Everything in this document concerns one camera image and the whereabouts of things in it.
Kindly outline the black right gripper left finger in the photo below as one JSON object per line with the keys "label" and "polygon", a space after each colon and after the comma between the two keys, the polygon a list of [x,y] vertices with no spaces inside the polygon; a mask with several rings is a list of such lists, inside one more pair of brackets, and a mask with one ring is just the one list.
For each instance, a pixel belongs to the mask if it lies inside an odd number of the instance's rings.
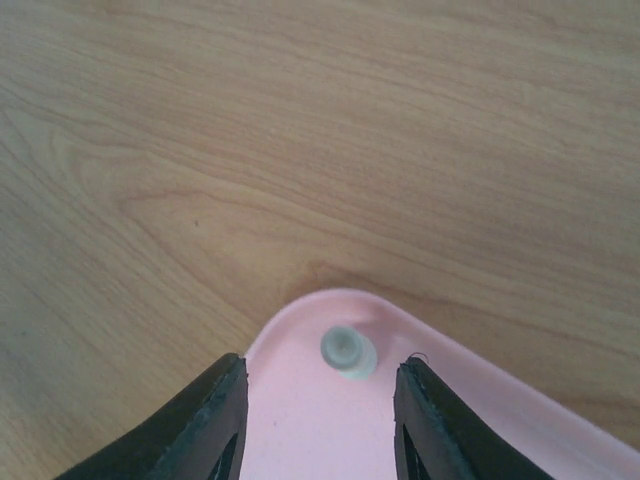
{"label": "black right gripper left finger", "polygon": [[61,479],[238,479],[248,419],[246,360],[228,353],[153,415]]}

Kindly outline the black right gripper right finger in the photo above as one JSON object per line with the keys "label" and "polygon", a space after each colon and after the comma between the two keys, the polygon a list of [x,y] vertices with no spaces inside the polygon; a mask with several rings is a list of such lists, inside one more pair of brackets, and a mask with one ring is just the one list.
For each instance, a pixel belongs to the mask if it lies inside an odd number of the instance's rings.
{"label": "black right gripper right finger", "polygon": [[548,479],[500,437],[421,358],[396,372],[394,451],[399,479]]}

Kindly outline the white rook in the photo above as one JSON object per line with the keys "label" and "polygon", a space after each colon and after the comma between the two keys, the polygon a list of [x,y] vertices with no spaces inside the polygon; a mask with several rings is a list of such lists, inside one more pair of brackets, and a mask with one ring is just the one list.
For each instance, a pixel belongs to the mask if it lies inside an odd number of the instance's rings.
{"label": "white rook", "polygon": [[321,338],[320,352],[324,362],[342,377],[364,380],[378,364],[377,350],[372,341],[348,326],[334,326]]}

